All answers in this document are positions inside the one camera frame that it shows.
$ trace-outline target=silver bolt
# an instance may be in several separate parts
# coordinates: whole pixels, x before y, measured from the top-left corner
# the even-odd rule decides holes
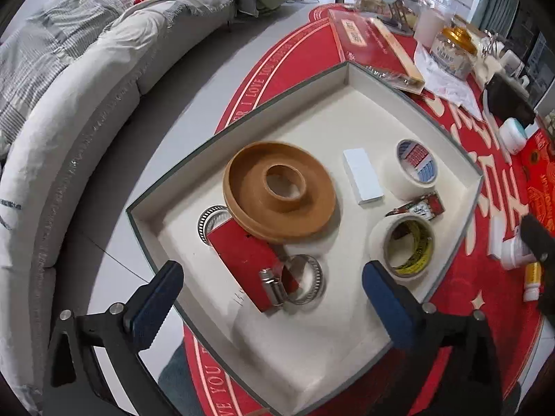
[[[474,319],[476,319],[477,321],[485,321],[486,320],[486,315],[484,314],[484,311],[474,310],[472,312],[472,315],[474,316]]]
[[[64,310],[60,313],[60,319],[67,321],[71,317],[71,310]]]
[[[436,306],[432,302],[424,302],[422,309],[426,314],[434,314],[437,311]]]
[[[119,314],[123,311],[124,305],[123,303],[113,303],[110,306],[110,314]]]

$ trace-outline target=gray throw blanket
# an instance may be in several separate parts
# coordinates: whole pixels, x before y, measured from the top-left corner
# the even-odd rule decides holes
[[[134,0],[48,0],[0,46],[0,130],[17,137],[54,79]]]

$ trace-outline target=red tablecloth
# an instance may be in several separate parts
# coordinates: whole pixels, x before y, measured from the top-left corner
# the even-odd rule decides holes
[[[327,10],[339,9],[334,3],[319,6],[310,13],[310,22],[274,45],[246,76],[228,105],[216,131],[241,118],[251,109],[339,62]],[[398,36],[411,57],[416,42]],[[469,83],[480,103],[480,91],[473,79]],[[507,220],[506,237],[513,235],[521,215],[528,212],[526,183],[517,157],[507,165],[486,123],[478,122],[442,99],[414,97],[468,152],[484,171],[484,186],[466,238],[445,279],[432,297],[439,311],[466,315],[479,291],[497,347],[505,395],[523,370],[541,328],[535,303],[522,302],[523,270],[505,272],[497,261],[486,256],[489,218],[500,214]],[[260,408],[217,365],[210,354],[185,327],[185,349],[198,397],[207,416],[247,414]],[[413,411],[425,408],[442,375],[449,352],[442,351]],[[387,386],[390,372],[402,360],[391,350],[351,387],[313,411],[314,416],[363,415]]]

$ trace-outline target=brown bowl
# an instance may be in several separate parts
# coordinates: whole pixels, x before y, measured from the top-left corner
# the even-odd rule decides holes
[[[255,142],[229,161],[224,198],[232,217],[253,236],[298,242],[318,233],[335,210],[335,190],[323,165],[284,142]]]

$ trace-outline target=blue gripper pad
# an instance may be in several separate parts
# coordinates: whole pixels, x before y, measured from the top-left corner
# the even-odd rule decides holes
[[[166,261],[150,283],[140,286],[126,303],[123,326],[137,352],[148,349],[183,288],[183,268]]]
[[[414,342],[414,324],[392,287],[400,286],[378,261],[370,261],[362,270],[362,287],[385,326],[393,345],[408,350]]]

